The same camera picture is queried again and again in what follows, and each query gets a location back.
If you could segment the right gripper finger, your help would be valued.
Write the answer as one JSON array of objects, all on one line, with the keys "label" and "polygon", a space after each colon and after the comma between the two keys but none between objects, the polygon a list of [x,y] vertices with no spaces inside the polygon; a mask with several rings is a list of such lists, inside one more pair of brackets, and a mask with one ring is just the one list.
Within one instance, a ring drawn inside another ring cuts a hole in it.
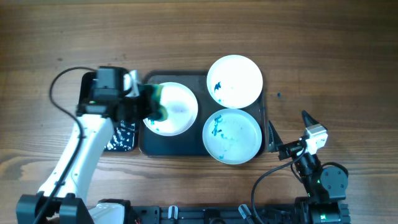
[{"label": "right gripper finger", "polygon": [[269,152],[278,152],[279,148],[283,145],[283,142],[278,135],[275,127],[273,126],[271,121],[267,123],[268,128],[268,151]]},{"label": "right gripper finger", "polygon": [[302,118],[304,125],[306,127],[310,127],[316,124],[319,124],[317,120],[315,120],[313,117],[311,117],[305,110],[302,110]]}]

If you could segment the green yellow sponge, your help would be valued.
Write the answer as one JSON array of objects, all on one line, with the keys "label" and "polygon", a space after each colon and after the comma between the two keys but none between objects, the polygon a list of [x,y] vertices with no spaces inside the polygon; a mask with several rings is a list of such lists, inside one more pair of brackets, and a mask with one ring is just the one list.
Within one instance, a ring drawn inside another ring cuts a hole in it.
[{"label": "green yellow sponge", "polygon": [[158,84],[144,85],[147,118],[152,121],[165,121],[168,117],[165,106],[161,104],[163,87]]}]

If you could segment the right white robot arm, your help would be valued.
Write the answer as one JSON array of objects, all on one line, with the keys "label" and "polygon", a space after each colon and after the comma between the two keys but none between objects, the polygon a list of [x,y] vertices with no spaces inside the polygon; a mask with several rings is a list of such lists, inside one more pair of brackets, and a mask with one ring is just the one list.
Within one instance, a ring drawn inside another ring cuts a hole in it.
[{"label": "right white robot arm", "polygon": [[336,162],[321,163],[317,151],[328,139],[328,130],[306,111],[302,111],[305,130],[299,140],[283,143],[275,127],[268,122],[268,150],[279,159],[291,159],[294,175],[303,184],[306,197],[295,199],[292,223],[350,223],[346,199],[349,172]]}]

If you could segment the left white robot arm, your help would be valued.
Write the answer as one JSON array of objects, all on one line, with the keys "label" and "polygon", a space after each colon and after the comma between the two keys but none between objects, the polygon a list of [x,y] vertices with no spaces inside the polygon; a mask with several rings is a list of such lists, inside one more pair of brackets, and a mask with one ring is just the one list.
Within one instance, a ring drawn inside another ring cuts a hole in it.
[{"label": "left white robot arm", "polygon": [[128,200],[106,199],[85,204],[93,173],[104,151],[125,121],[163,120],[163,87],[143,84],[136,71],[121,67],[86,68],[75,113],[66,111],[49,93],[51,104],[74,120],[70,139],[48,179],[34,195],[16,205],[18,223],[132,223]]}]

